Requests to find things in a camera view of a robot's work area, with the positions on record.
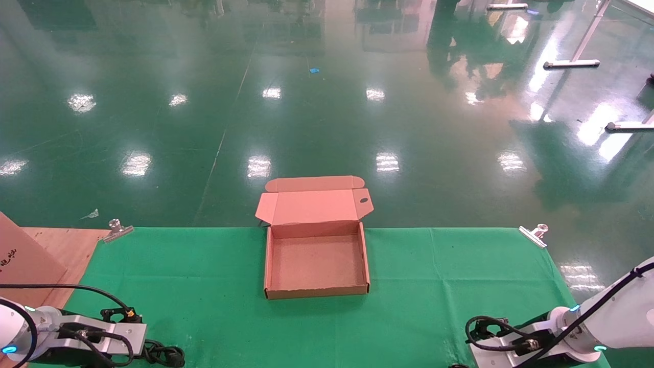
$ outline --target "metal clip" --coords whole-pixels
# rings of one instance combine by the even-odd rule
[[[529,240],[531,240],[534,244],[541,248],[546,248],[547,244],[545,244],[541,239],[543,238],[543,235],[549,230],[549,227],[545,225],[544,223],[538,224],[538,226],[534,230],[527,230],[524,226],[521,226],[518,228],[520,232],[525,235]]]
[[[124,227],[120,224],[119,219],[113,219],[109,221],[109,228],[111,229],[109,235],[105,236],[102,240],[104,240],[105,243],[113,242],[114,240],[118,239],[119,237],[128,234],[132,231],[134,231],[134,227],[128,226]]]

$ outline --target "wooden board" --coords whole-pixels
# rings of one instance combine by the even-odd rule
[[[95,251],[95,245],[109,233],[109,230],[48,227],[24,227],[22,229],[66,267],[66,273],[61,277],[60,284],[79,284],[91,255]],[[72,289],[55,289],[43,304],[63,308],[72,293]],[[0,368],[11,368],[15,364],[16,362],[6,356],[0,357]]]

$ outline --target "green tablecloth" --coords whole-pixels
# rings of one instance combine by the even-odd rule
[[[282,301],[264,298],[265,239],[258,228],[138,228],[98,244],[81,283],[134,306],[189,368],[473,367],[472,316],[518,324],[575,304],[547,251],[517,229],[366,229],[369,295]],[[66,309],[109,307],[75,291]]]

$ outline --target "metal stand leg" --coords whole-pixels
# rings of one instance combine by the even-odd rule
[[[643,121],[619,121],[606,125],[609,130],[654,129],[654,110]]]
[[[527,9],[527,4],[513,4],[513,0],[508,0],[506,4],[489,4],[487,10],[516,10],[516,9]]]
[[[575,50],[574,55],[572,56],[572,59],[562,61],[562,62],[545,62],[545,65],[543,65],[544,68],[546,69],[551,69],[551,68],[559,68],[559,67],[598,67],[600,66],[600,61],[595,59],[595,60],[579,60],[579,57],[581,57],[581,53],[583,52],[583,49],[586,48],[586,45],[588,44],[588,41],[591,40],[591,37],[593,36],[593,33],[595,32],[595,29],[597,28],[597,25],[600,23],[602,20],[602,17],[604,16],[604,12],[606,12],[606,9],[608,9],[609,5],[611,3],[611,0],[604,0],[604,3],[600,7],[600,9],[597,11],[597,14],[595,14],[595,17],[593,18],[593,22],[591,22],[591,25],[586,29],[586,34],[583,35],[583,38],[581,39],[581,42],[579,46],[577,46],[577,50]]]

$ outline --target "box flap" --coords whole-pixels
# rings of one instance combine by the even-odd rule
[[[367,189],[355,189],[352,191],[354,196],[354,206],[356,208],[356,218],[361,219],[363,216],[369,214],[375,208],[372,206],[370,200],[370,193]]]
[[[257,218],[276,225],[358,221],[373,210],[360,177],[289,177],[266,184]]]
[[[359,189],[366,183],[353,175],[318,177],[282,177],[266,183],[268,192],[334,191],[339,189]]]
[[[275,217],[275,207],[277,205],[277,193],[263,193],[259,199],[259,206],[256,208],[255,216],[269,224],[273,223]]]
[[[271,225],[356,221],[352,190],[265,193],[277,195]]]

